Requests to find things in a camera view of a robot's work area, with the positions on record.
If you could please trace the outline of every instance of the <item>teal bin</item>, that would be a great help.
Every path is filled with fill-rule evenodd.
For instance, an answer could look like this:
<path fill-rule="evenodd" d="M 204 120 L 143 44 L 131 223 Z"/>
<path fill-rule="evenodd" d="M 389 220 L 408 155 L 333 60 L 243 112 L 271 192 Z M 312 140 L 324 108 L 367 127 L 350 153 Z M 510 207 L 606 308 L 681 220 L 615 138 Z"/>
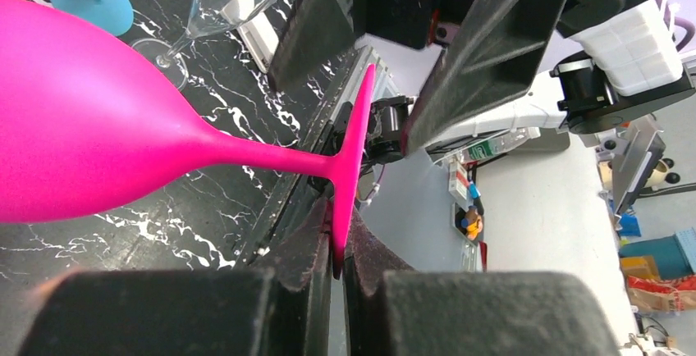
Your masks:
<path fill-rule="evenodd" d="M 645 255 L 652 255 L 655 259 L 657 270 L 663 280 L 674 280 L 694 274 L 676 236 L 630 243 L 619 249 L 619 256 L 622 258 Z"/>

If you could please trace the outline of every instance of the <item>wine glass base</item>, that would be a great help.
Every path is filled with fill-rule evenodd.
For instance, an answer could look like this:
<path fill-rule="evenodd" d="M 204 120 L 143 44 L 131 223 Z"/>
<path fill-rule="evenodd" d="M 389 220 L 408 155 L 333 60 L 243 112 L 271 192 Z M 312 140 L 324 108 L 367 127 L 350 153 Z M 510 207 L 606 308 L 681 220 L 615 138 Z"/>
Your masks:
<path fill-rule="evenodd" d="M 177 54 L 174 57 L 174 61 L 169 67 L 162 67 L 157 62 L 157 57 L 163 55 L 171 48 L 169 44 L 159 39 L 146 38 L 136 40 L 130 46 L 155 65 L 177 89 L 181 90 L 186 86 L 186 81 L 189 79 L 189 70 L 181 54 Z"/>
<path fill-rule="evenodd" d="M 114 36 L 133 25 L 133 6 L 129 0 L 51 0 L 53 7 L 91 22 Z"/>

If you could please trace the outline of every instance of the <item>black marble table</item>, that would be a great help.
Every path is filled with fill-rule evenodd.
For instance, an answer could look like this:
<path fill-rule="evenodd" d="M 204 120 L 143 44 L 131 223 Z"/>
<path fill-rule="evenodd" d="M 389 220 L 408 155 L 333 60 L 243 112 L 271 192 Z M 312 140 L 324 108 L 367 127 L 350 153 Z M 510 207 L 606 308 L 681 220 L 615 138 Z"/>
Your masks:
<path fill-rule="evenodd" d="M 293 1 L 281 0 L 266 12 L 278 33 Z M 120 37 L 124 42 L 148 36 L 171 42 L 183 32 L 191 0 L 131 2 L 135 23 Z M 0 23 L 31 21 L 5 21 L 0 11 Z M 182 94 L 205 120 L 235 136 L 284 146 L 303 142 L 338 63 L 329 62 L 297 90 L 277 94 L 235 33 L 201 39 L 183 55 L 190 79 Z M 250 167 L 210 167 L 92 217 L 1 225 L 0 355 L 15 353 L 34 316 L 30 290 L 65 270 L 231 269 L 280 176 Z"/>

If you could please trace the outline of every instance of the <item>green bottle label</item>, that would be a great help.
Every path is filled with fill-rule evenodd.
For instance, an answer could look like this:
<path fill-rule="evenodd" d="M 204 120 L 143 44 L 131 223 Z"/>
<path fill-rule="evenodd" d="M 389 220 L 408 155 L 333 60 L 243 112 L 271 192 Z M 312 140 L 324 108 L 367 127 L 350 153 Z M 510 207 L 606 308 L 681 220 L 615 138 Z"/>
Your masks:
<path fill-rule="evenodd" d="M 493 150 L 488 144 L 488 141 L 484 141 L 481 144 L 476 144 L 475 146 L 469 148 L 469 156 L 478 161 L 479 159 L 484 159 L 493 156 Z"/>

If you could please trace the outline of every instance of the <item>water bottle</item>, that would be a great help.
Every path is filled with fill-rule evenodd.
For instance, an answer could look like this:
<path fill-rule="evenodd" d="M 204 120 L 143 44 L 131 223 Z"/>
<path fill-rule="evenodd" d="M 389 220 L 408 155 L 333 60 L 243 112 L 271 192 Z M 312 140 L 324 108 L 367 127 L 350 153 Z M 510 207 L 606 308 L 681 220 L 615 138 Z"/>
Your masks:
<path fill-rule="evenodd" d="M 524 144 L 529 139 L 539 137 L 539 128 L 520 128 L 502 136 L 494 137 L 473 145 L 461 153 L 463 162 L 477 162 L 507 153 Z"/>

